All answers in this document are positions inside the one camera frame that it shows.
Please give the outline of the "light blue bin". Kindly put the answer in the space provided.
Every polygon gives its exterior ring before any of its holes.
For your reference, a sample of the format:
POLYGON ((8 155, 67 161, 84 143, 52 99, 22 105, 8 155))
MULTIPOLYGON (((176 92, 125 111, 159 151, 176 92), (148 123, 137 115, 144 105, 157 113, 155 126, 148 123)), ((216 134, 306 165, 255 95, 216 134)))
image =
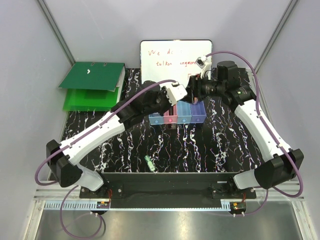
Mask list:
POLYGON ((163 125, 164 117, 159 113, 152 113, 148 116, 150 125, 163 125))
POLYGON ((189 103, 178 101, 176 104, 176 110, 178 124, 189 124, 191 122, 192 112, 189 103))

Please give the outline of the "pink bin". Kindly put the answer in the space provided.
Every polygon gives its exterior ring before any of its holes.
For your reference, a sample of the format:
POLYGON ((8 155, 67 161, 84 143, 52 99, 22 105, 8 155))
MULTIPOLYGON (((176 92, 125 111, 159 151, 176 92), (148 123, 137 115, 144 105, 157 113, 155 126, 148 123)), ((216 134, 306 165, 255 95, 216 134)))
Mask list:
POLYGON ((172 106, 163 114, 164 124, 176 124, 178 122, 178 114, 176 106, 172 106))

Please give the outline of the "white dry-erase board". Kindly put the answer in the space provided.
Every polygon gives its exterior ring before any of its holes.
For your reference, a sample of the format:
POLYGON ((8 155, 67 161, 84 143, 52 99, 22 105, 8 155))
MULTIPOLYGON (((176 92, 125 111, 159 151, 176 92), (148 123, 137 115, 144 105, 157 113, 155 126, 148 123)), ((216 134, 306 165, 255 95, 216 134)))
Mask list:
POLYGON ((143 40, 140 43, 141 82, 175 80, 186 87, 201 73, 196 60, 212 52, 211 40, 143 40))

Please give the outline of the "green white correction tape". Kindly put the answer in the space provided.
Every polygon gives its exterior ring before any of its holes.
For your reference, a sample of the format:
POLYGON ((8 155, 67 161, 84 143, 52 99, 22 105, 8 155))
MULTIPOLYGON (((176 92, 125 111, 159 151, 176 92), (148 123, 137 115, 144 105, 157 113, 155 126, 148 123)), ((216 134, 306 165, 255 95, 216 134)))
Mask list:
POLYGON ((146 163, 147 163, 147 166, 148 166, 149 170, 150 170, 151 172, 155 172, 156 167, 154 166, 154 164, 153 164, 153 162, 152 162, 152 159, 151 159, 148 155, 146 155, 146 156, 144 157, 144 159, 145 159, 145 161, 146 161, 146 163))

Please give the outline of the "purple bin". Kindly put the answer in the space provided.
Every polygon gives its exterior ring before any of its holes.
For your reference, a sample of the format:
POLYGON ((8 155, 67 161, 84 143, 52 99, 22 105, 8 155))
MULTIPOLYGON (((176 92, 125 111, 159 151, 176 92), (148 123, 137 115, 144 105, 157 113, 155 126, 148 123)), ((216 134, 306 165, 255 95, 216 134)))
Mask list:
POLYGON ((202 124, 205 122, 207 117, 205 105, 203 101, 198 102, 197 104, 190 104, 191 110, 191 124, 202 124))

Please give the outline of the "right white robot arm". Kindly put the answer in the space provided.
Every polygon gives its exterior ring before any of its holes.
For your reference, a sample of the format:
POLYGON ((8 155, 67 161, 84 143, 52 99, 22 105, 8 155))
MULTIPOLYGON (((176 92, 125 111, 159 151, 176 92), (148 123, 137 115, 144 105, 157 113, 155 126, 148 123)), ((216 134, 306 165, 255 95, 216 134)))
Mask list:
POLYGON ((243 122, 260 150, 263 163, 255 169, 236 174, 227 185, 228 195, 239 198, 245 189, 261 187, 274 188, 297 177, 304 155, 300 149, 293 149, 275 131, 266 119, 258 98, 249 85, 241 84, 238 66, 234 61, 217 64, 217 77, 211 79, 208 72, 211 62, 198 58, 195 61, 201 72, 189 77, 186 100, 193 103, 206 97, 219 97, 243 122))

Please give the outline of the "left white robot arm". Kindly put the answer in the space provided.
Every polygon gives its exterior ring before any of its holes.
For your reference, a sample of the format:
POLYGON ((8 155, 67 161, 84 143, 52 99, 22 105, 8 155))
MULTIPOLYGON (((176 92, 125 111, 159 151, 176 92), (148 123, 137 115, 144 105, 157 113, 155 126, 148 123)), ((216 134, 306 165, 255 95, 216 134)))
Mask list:
POLYGON ((118 102, 100 120, 75 136, 46 144, 46 160, 55 183, 66 188, 85 187, 97 198, 108 193, 107 181, 102 175, 80 164, 96 147, 142 122, 153 113, 164 114, 185 96, 185 89, 174 80, 145 82, 140 91, 118 102))

